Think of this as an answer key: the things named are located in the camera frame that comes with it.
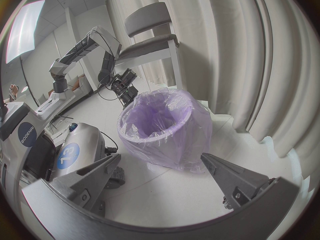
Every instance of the dark blue circular logo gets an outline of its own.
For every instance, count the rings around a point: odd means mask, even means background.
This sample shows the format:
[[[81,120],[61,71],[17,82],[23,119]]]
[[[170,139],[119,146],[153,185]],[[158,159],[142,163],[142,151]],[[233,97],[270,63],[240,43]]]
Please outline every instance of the dark blue circular logo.
[[[79,145],[72,142],[64,147],[58,156],[58,169],[66,169],[71,166],[78,158],[80,153]]]
[[[32,147],[37,140],[36,129],[29,122],[23,122],[18,128],[18,137],[23,146]]]

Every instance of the ventilation grille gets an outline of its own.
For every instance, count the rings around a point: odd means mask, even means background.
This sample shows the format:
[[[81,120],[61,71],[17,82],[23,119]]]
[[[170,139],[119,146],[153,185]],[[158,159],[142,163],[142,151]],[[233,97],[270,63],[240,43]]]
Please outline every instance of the ventilation grille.
[[[19,107],[18,105],[14,105],[14,106],[8,111],[8,113],[6,113],[6,115],[4,116],[4,118],[1,119],[0,122],[3,123],[4,121],[6,121],[6,120],[13,114],[13,112],[18,109],[18,107]]]

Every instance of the white tile floor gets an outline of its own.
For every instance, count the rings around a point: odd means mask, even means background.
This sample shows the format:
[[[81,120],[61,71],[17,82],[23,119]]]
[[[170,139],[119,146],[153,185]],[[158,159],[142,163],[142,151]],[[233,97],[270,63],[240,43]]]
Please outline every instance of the white tile floor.
[[[142,79],[136,79],[139,93],[147,91]],[[102,90],[106,99],[115,98]],[[126,183],[118,189],[104,190],[106,218],[138,226],[174,227],[190,225],[220,217],[230,211],[222,204],[223,194],[208,171],[203,174],[180,172],[150,165],[132,157],[117,133],[117,119],[122,111],[118,100],[106,101],[98,94],[72,108],[58,126],[64,129],[70,122],[84,122],[98,127],[111,136],[122,155],[119,166],[125,171]],[[248,133],[237,133],[229,115],[211,115],[213,132],[210,152],[239,166],[266,174],[269,178],[283,176],[293,180],[289,157],[279,158],[271,138],[256,142]],[[106,139],[106,145],[112,143]]]

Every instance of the curtain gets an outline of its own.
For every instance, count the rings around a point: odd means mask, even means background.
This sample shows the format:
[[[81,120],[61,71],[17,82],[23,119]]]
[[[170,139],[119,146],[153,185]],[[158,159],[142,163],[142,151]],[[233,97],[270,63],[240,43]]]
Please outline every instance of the curtain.
[[[294,0],[107,0],[121,43],[129,45],[124,19],[158,1],[168,7],[194,98],[232,115],[234,129],[257,141],[271,136],[279,157],[295,149],[304,178],[319,175],[320,45]],[[154,82],[170,70],[145,67]]]

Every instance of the purple plastic bag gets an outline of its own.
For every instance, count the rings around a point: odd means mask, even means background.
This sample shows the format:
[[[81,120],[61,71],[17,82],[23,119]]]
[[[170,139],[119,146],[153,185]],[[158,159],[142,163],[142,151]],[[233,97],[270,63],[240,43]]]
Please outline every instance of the purple plastic bag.
[[[209,111],[184,90],[144,92],[122,111],[118,134],[135,157],[154,165],[201,173],[200,156],[209,152]]]

